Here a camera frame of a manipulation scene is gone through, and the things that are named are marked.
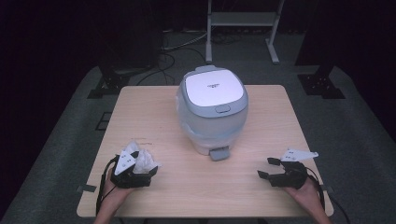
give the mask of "white lid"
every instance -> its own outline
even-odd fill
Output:
[[[239,100],[244,89],[231,71],[216,70],[187,77],[186,92],[193,104],[213,106]]]

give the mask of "rice cooker button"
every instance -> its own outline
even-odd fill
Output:
[[[231,108],[228,105],[219,105],[216,107],[216,112],[218,112],[218,113],[225,113],[230,110],[231,110]]]

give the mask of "tabletop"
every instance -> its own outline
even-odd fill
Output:
[[[199,154],[178,125],[177,86],[125,87],[121,90],[78,205],[81,217],[95,216],[100,177],[107,163],[131,141],[162,166],[149,187],[136,189],[117,217],[304,217],[282,189],[260,179],[257,170],[283,174],[268,157],[292,147],[309,151],[290,99],[282,86],[246,85],[245,127],[227,160]],[[313,159],[302,161],[319,178]],[[326,213],[333,207],[325,191]]]

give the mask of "dark background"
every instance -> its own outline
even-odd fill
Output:
[[[274,10],[277,1],[224,3],[214,1],[214,9]],[[145,49],[152,46],[142,36],[158,28],[205,29],[206,11],[202,0],[1,1],[0,217],[79,82],[101,62],[107,45],[123,46],[121,39],[132,39],[125,44],[133,51],[118,56],[138,60],[136,55],[144,55],[141,63],[149,65],[152,55]],[[335,65],[352,77],[393,139],[395,11],[390,1],[292,0],[286,1],[279,24],[281,33],[306,31],[296,65],[321,64],[334,55]]]

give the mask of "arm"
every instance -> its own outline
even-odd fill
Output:
[[[318,191],[313,180],[307,178],[300,189],[283,188],[283,190],[285,190],[316,223],[332,223],[320,204]]]
[[[93,222],[94,224],[109,223],[111,218],[114,217],[117,210],[120,208],[120,206],[125,202],[128,195],[134,190],[117,188],[110,181],[112,171],[113,169],[110,169],[107,172],[104,195],[107,195],[110,191],[111,192],[103,199],[99,213],[97,214],[96,219]]]

